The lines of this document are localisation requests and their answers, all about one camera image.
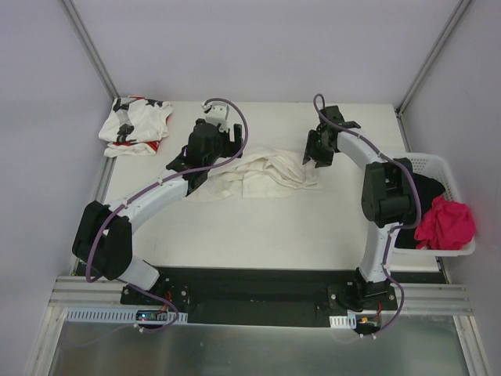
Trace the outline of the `cream white t shirt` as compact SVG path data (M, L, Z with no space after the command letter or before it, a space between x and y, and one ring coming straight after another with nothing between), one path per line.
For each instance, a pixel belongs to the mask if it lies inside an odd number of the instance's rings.
M207 181L191 193L191 202L214 202L232 196L243 199L283 198L298 190L320 188L312 162L298 152L253 146L240 159L209 171Z

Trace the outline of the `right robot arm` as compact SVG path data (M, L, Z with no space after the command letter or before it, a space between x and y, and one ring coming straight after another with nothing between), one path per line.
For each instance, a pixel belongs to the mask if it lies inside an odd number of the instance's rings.
M406 158L393 159L362 134L360 125L346 121L339 107L315 109L319 124L308 132L303 162L329 167L334 154L348 156L363 172L361 208L369 228L366 249L358 273L365 282L352 289L353 302L370 309L380 300L375 285L391 275L392 236L412 228L420 220L421 205L413 166Z

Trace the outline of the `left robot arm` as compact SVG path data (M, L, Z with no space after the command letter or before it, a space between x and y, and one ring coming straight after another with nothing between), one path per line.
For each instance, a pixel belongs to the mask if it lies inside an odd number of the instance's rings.
M221 125L198 119L188 143L154 181L110 204L93 201L85 207L72 246L72 253L91 272L108 280L121 280L138 287L147 304L156 305L165 296L160 271L133 254L133 234L168 205L189 196L206 180L212 168L241 157L247 138L243 127L233 126L234 139Z

